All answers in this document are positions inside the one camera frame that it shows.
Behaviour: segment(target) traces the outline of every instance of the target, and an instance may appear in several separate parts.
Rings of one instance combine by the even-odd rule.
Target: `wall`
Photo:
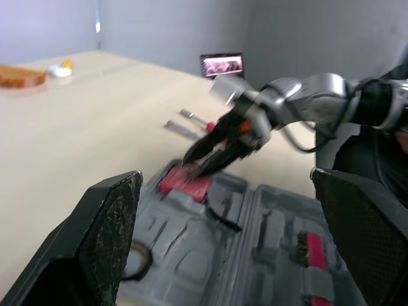
[[[247,32],[247,78],[260,86],[283,76],[330,71],[379,76],[408,39],[406,0],[255,0]]]
[[[201,54],[241,52],[252,0],[101,0],[101,48],[200,75]]]
[[[97,48],[93,0],[2,1],[0,29],[0,63]]]

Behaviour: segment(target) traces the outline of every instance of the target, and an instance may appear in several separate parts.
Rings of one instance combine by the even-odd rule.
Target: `bread slice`
[[[36,71],[13,66],[0,65],[0,86],[32,87],[45,82],[46,71]]]

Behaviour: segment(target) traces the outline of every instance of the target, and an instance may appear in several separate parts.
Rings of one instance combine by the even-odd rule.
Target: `gray tool case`
[[[157,187],[179,163],[142,187],[133,240],[150,249],[153,264],[143,279],[123,281],[119,296],[146,306],[365,305],[318,201],[271,186],[253,191],[225,173],[212,177],[204,203],[177,190],[163,196]],[[240,232],[208,212],[224,198],[224,217]],[[321,238],[324,270],[308,264],[308,234]],[[131,250],[125,273],[140,262]]]

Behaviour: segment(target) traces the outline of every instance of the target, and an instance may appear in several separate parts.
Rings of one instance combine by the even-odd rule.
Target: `silver tool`
[[[198,138],[198,135],[196,133],[190,131],[186,127],[181,126],[180,124],[172,120],[169,120],[164,127],[192,140],[196,140]]]
[[[205,126],[208,124],[207,121],[205,121],[205,120],[203,120],[203,119],[197,117],[194,113],[192,113],[192,112],[190,112],[190,111],[188,111],[188,110],[182,109],[182,110],[180,111],[180,114],[181,114],[181,116],[183,116],[183,117],[185,117],[185,118],[187,118],[187,119],[197,120],[198,122],[204,124]]]

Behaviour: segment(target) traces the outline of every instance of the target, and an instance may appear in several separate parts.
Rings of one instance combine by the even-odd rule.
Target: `beige table surface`
[[[46,69],[71,59],[74,74],[33,89],[0,89],[0,298],[44,238],[91,185],[130,170],[145,182],[192,144],[163,129],[173,119],[198,133],[181,108],[216,120],[228,107],[212,82],[125,57],[93,51],[25,64]],[[291,126],[301,142],[314,135]],[[253,186],[314,195],[313,155],[295,152],[279,133],[228,168]]]

